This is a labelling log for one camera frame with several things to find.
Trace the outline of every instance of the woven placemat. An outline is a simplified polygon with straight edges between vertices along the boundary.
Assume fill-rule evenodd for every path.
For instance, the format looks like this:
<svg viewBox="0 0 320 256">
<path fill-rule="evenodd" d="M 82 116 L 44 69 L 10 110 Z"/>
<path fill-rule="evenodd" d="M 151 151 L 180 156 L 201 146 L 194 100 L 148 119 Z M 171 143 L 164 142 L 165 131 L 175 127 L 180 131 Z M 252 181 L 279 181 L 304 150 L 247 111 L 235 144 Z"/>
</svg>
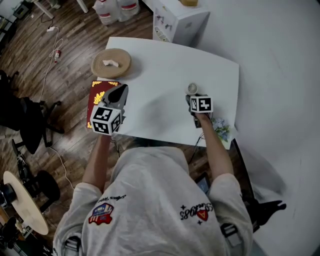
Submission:
<svg viewBox="0 0 320 256">
<path fill-rule="evenodd" d="M 113 60 L 119 63 L 119 67 L 108 65 L 106 66 L 103 61 Z M 130 54 L 122 49 L 106 49 L 99 52 L 91 64 L 91 71 L 97 77 L 114 79 L 122 77 L 131 65 Z"/>
</svg>

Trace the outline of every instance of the gold decorative pattern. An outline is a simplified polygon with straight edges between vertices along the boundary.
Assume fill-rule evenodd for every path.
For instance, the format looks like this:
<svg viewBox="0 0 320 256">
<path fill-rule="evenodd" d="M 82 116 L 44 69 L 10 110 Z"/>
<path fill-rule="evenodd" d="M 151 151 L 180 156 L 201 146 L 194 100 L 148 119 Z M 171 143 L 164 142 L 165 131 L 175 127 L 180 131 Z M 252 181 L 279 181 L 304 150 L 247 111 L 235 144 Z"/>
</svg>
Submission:
<svg viewBox="0 0 320 256">
<path fill-rule="evenodd" d="M 101 84 L 102 81 L 93 81 L 92 82 L 92 87 L 94 87 L 95 85 Z"/>
<path fill-rule="evenodd" d="M 109 82 L 110 85 L 113 85 L 113 86 L 117 86 L 119 83 L 118 82 Z"/>
<path fill-rule="evenodd" d="M 102 100 L 102 97 L 105 95 L 105 92 L 102 91 L 100 92 L 100 94 L 96 94 L 96 96 L 94 97 L 94 102 L 93 104 L 97 105 L 101 100 Z"/>
</svg>

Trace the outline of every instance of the wooden floor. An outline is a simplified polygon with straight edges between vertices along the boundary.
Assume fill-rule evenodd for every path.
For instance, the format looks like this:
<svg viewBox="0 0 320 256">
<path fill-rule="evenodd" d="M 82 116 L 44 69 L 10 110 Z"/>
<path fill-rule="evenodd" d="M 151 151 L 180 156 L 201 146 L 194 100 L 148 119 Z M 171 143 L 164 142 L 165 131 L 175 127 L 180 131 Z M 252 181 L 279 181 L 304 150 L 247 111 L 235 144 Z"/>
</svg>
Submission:
<svg viewBox="0 0 320 256">
<path fill-rule="evenodd" d="M 85 1 L 91 7 L 94 0 Z M 87 104 L 90 85 L 97 77 L 91 73 L 91 62 L 95 55 L 102 51 L 110 36 L 152 39 L 153 16 L 144 7 L 141 12 L 124 23 L 115 23 L 109 28 L 102 25 L 95 11 L 90 8 L 83 13 L 77 1 L 67 0 L 59 10 L 51 10 L 54 15 L 53 26 L 59 28 L 59 38 L 63 38 L 60 48 L 61 56 L 57 64 L 52 64 L 46 77 L 42 100 L 51 105 L 62 101 L 51 115 L 49 121 L 62 127 L 65 134 L 52 134 L 53 148 L 59 152 L 65 164 L 67 176 L 75 186 L 82 179 L 91 150 L 97 135 L 86 128 Z M 46 32 L 50 22 L 41 23 L 41 11 L 36 7 L 31 14 L 17 23 L 17 31 L 0 58 L 0 69 L 8 75 L 19 71 L 19 76 L 12 87 L 17 87 L 18 97 L 29 97 L 38 102 L 42 91 L 46 70 L 50 64 L 49 54 L 57 35 Z M 6 139 L 0 140 L 0 177 L 4 171 L 18 173 L 17 161 L 10 140 L 21 141 L 20 134 L 7 128 L 1 129 Z M 132 137 L 117 135 L 120 153 L 133 140 Z M 181 148 L 190 159 L 194 147 L 186 145 L 174 146 Z M 112 145 L 108 176 L 118 160 L 117 151 Z M 40 170 L 49 172 L 57 181 L 61 197 L 44 215 L 49 225 L 49 234 L 45 238 L 52 242 L 56 227 L 62 215 L 68 210 L 73 190 L 65 178 L 65 170 L 60 159 L 50 148 L 45 148 L 43 141 L 35 154 L 30 154 L 25 147 L 21 149 L 33 174 Z M 232 144 L 229 151 L 237 179 L 241 187 L 248 188 L 247 174 Z M 205 149 L 199 149 L 189 165 L 190 175 L 197 178 L 202 172 L 209 170 Z"/>
</svg>

